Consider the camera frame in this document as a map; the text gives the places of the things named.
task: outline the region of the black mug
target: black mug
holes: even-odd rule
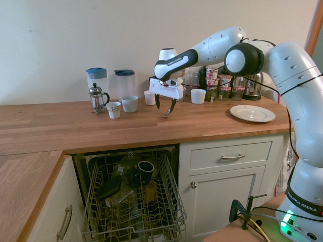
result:
[[[151,179],[151,175],[153,173],[154,167],[149,161],[140,161],[138,163],[138,168],[134,173],[134,183],[140,185],[140,176],[141,182],[143,186],[148,185]]]

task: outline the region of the white cup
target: white cup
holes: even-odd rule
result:
[[[122,98],[122,107],[124,112],[135,112],[138,109],[137,96],[125,96]]]
[[[203,89],[192,89],[191,90],[191,101],[194,104],[204,103],[206,91]]]
[[[155,94],[149,90],[145,91],[146,105],[152,106],[156,104]]]
[[[106,104],[106,108],[109,111],[110,118],[119,118],[121,103],[119,102],[109,102]]]

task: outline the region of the white plate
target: white plate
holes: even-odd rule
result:
[[[238,118],[252,122],[269,122],[276,118],[276,115],[268,109],[251,106],[238,105],[230,108],[230,113]]]

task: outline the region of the green light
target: green light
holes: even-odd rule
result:
[[[294,214],[293,211],[292,210],[288,210],[287,213],[285,214],[284,218],[283,218],[283,221],[286,222],[286,223],[288,223],[288,221],[293,217],[292,214]],[[281,230],[282,230],[282,232],[285,232],[286,233],[287,229],[288,229],[288,225],[285,224],[285,223],[283,223],[283,222],[281,222]]]

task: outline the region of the blue lid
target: blue lid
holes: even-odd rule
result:
[[[115,70],[115,75],[117,76],[131,76],[134,74],[135,72],[133,70]]]
[[[106,69],[94,67],[86,70],[86,77],[89,79],[101,79],[106,77]]]

